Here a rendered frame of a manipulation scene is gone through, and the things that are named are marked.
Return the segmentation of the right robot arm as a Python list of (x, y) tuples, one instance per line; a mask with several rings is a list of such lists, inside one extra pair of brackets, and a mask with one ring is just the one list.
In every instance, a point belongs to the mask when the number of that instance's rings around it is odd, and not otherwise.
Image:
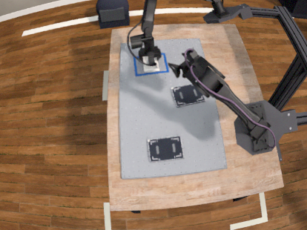
[[(230, 16), (230, 13), (226, 11), (222, 5), (221, 0), (205, 0), (211, 1), (213, 6), (213, 13), (219, 18), (224, 18), (226, 16)], [(152, 36), (152, 32), (154, 29), (154, 14), (156, 10), (157, 0), (146, 0), (145, 12), (141, 24), (141, 30), (143, 34), (139, 34), (137, 36), (131, 36), (131, 48), (137, 49), (141, 48), (143, 45), (147, 48), (154, 46), (154, 37)], [(144, 23), (144, 24), (143, 24)]]

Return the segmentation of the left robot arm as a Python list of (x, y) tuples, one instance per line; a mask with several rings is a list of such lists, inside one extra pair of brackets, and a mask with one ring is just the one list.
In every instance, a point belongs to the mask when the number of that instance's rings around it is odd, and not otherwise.
[[(201, 65), (199, 65), (197, 62), (200, 63)], [(264, 104), (260, 103), (256, 105), (250, 105), (249, 107), (247, 107), (233, 93), (229, 85), (223, 80), (225, 79), (225, 76), (221, 72), (219, 72), (210, 62), (204, 59), (202, 56), (200, 56), (198, 60), (196, 60), (196, 62), (193, 63), (191, 66), (194, 66), (194, 65), (196, 67), (192, 68), (192, 70), (199, 77), (199, 78), (197, 77), (199, 79), (199, 82), (197, 82), (197, 80), (193, 77), (190, 69), (185, 74), (185, 77), (205, 97), (209, 98), (209, 95), (210, 95), (212, 98), (215, 98), (216, 100), (221, 101), (223, 104), (228, 106), (242, 120), (242, 122), (245, 123), (244, 125), (246, 125), (246, 128), (249, 131), (248, 136), (254, 142), (254, 152), (255, 153), (262, 152), (262, 151), (268, 151), (269, 141), (268, 141), (268, 134), (266, 134), (268, 133), (268, 129), (265, 129), (262, 126), (259, 126), (256, 123), (252, 122), (253, 120), (255, 122), (258, 122), (261, 125), (264, 125), (267, 128), (271, 127), (271, 125), (266, 121)], [(218, 96), (209, 92), (208, 89), (211, 89), (213, 92), (218, 93), (220, 96), (224, 96), (225, 98), (231, 100), (231, 102), (226, 101), (222, 98), (219, 98)], [(259, 105), (261, 105), (261, 107), (259, 107)], [(254, 107), (254, 108), (251, 108), (251, 107)], [(258, 139), (260, 140), (258, 141)], [(256, 141), (257, 141), (257, 144), (256, 144)]]

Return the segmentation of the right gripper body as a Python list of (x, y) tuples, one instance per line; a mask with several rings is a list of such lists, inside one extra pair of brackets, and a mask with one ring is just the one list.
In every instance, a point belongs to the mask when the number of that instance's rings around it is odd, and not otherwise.
[[(145, 49), (145, 51), (144, 51)], [(155, 62), (154, 57), (161, 57), (161, 50), (158, 49), (158, 46), (153, 46), (150, 48), (147, 47), (141, 47), (140, 50), (138, 50), (139, 56), (148, 56), (149, 63)]]

